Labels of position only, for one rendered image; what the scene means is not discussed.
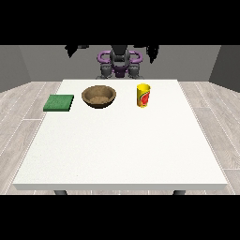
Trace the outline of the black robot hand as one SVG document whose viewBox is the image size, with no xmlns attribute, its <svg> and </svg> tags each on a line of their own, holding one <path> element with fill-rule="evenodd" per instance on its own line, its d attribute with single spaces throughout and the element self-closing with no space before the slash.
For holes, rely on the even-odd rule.
<svg viewBox="0 0 240 240">
<path fill-rule="evenodd" d="M 145 46 L 146 49 L 146 54 L 149 56 L 150 63 L 153 63 L 154 60 L 158 56 L 158 50 L 159 46 L 158 45 L 149 45 Z M 137 58 L 133 60 L 134 64 L 139 64 L 143 60 L 143 55 L 140 52 L 134 51 L 134 53 L 137 55 Z"/>
<path fill-rule="evenodd" d="M 71 57 L 79 49 L 88 49 L 88 45 L 67 45 L 65 50 L 67 51 L 68 57 Z"/>
</svg>

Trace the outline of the yellow cup with melon print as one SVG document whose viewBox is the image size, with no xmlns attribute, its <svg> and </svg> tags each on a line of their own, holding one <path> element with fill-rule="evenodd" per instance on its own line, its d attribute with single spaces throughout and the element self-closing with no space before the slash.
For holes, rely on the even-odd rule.
<svg viewBox="0 0 240 240">
<path fill-rule="evenodd" d="M 146 83 L 140 83 L 137 85 L 137 105 L 144 108 L 148 104 L 150 96 L 150 85 Z"/>
</svg>

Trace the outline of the brown wooden bowl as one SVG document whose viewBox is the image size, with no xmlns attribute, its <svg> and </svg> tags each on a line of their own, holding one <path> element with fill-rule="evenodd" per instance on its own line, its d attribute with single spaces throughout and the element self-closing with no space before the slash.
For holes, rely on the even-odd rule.
<svg viewBox="0 0 240 240">
<path fill-rule="evenodd" d="M 107 85 L 94 85 L 82 92 L 82 100 L 95 109 L 103 109 L 110 106 L 116 98 L 116 92 Z"/>
</svg>

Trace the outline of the green square pad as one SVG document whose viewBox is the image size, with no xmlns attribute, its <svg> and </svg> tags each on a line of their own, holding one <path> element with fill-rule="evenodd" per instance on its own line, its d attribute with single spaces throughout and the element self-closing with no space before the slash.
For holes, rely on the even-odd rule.
<svg viewBox="0 0 240 240">
<path fill-rule="evenodd" d="M 68 112 L 70 110 L 73 95 L 50 95 L 43 107 L 44 112 Z"/>
</svg>

